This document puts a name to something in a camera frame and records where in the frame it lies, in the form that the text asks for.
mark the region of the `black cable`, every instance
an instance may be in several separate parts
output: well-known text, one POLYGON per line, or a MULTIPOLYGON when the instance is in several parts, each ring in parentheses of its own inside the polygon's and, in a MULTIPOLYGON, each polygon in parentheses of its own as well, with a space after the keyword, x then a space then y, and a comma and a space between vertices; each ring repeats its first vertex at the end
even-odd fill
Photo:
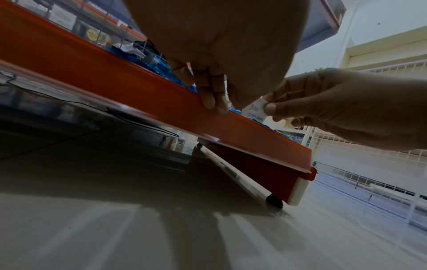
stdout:
POLYGON ((88 104, 83 103, 83 102, 78 102, 78 101, 68 101, 68 100, 60 99, 60 98, 57 98, 57 97, 54 97, 54 96, 51 96, 51 95, 48 95, 48 94, 45 94, 45 93, 42 93, 42 92, 38 92, 38 91, 35 91, 35 90, 27 89, 27 88, 24 88, 24 87, 21 87, 21 86, 19 86, 19 85, 16 85, 16 84, 13 84, 13 83, 12 83, 12 81, 16 80, 16 76, 15 76, 15 75, 13 75, 13 77, 10 77, 10 76, 5 75, 5 74, 4 74, 4 73, 2 73, 2 72, 0 72, 0 74, 1 74, 1 75, 3 75, 3 76, 5 76, 5 77, 10 78, 10 79, 9 79, 9 80, 7 80, 7 81, 6 81, 6 83, 5 83, 5 84, 3 84, 3 85, 6 85, 6 84, 13 85, 13 86, 15 86, 15 87, 17 87, 17 88, 19 88, 19 89, 21 89, 21 90, 28 91, 28 92, 33 92, 33 93, 37 93, 38 95, 44 95, 44 96, 50 97, 50 98, 52 98, 52 99, 56 99, 56 100, 63 101, 63 102, 82 104, 82 105, 84 105, 84 106, 88 106, 88 107, 90 107, 90 108, 92 108, 92 109, 95 109, 95 110, 98 110, 98 111, 100 111, 100 112, 103 112, 103 113, 107 113, 107 114, 109 114, 109 115, 112 115, 112 116, 114 116, 115 118, 120 119, 120 120, 122 120, 122 121, 125 121, 125 122, 128 122, 128 123, 131 123, 131 124, 134 124, 134 125, 138 125, 138 126, 140 126, 140 127, 146 128, 146 129, 151 129, 151 130, 154 130, 154 131, 163 132, 163 133, 165 133, 165 134, 167 134, 167 135, 170 135, 170 136, 173 136, 173 137, 179 138, 179 135, 178 135, 178 134, 175 134, 175 133, 173 133, 173 132, 171 132, 171 131, 168 131, 168 130, 166 130, 166 129, 162 129, 162 128, 155 128, 155 127, 152 127, 152 126, 149 126, 149 125, 145 125, 145 124, 141 124, 141 123, 136 123, 136 122, 129 121, 129 120, 126 120, 126 119, 124 119, 124 118, 121 118, 121 117, 119 117, 119 116, 115 115, 114 113, 112 113, 108 107, 106 107, 106 108, 107 108, 107 111, 103 111, 103 110, 101 110, 101 109, 98 109, 98 108, 96 108, 96 107, 93 107, 93 106, 88 105, 88 104))

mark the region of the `black object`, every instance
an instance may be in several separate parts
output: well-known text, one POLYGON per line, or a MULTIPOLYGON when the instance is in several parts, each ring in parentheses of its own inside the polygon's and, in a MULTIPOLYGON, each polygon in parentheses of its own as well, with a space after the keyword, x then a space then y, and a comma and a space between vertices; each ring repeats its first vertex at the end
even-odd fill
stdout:
POLYGON ((266 199, 266 202, 268 202, 269 204, 271 204, 274 207, 283 208, 283 201, 279 198, 277 198, 276 196, 274 196, 273 194, 269 195, 266 199))

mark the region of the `white paper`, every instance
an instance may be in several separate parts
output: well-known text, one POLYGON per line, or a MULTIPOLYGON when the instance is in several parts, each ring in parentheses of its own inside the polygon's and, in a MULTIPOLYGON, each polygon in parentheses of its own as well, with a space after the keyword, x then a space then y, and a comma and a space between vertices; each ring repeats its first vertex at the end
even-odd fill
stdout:
POLYGON ((264 113, 264 106, 267 103, 268 102, 262 98, 258 98, 254 103, 242 110, 242 115, 262 123, 267 118, 267 115, 264 113))
POLYGON ((50 12, 49 19, 63 26, 69 30, 71 30, 76 22, 77 16, 58 7, 57 5, 53 5, 52 11, 50 12))

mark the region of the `floor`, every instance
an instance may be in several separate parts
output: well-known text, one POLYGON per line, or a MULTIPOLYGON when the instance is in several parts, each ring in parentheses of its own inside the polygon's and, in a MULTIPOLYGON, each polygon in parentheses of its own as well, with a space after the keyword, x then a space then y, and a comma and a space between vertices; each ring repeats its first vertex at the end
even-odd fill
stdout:
POLYGON ((191 154, 89 136, 3 160, 1 269, 426 269, 416 228, 315 182, 277 210, 191 154))

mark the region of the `shelf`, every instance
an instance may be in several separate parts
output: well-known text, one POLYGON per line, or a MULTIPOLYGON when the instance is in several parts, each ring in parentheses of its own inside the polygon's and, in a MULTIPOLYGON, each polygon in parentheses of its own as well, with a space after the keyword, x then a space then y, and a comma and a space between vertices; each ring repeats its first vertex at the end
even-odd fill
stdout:
POLYGON ((234 112, 206 110, 196 93, 0 0, 0 69, 134 116, 308 173, 311 150, 234 112))
POLYGON ((297 129, 276 129, 281 133, 294 133, 294 134, 306 134, 306 130, 297 130, 297 129))

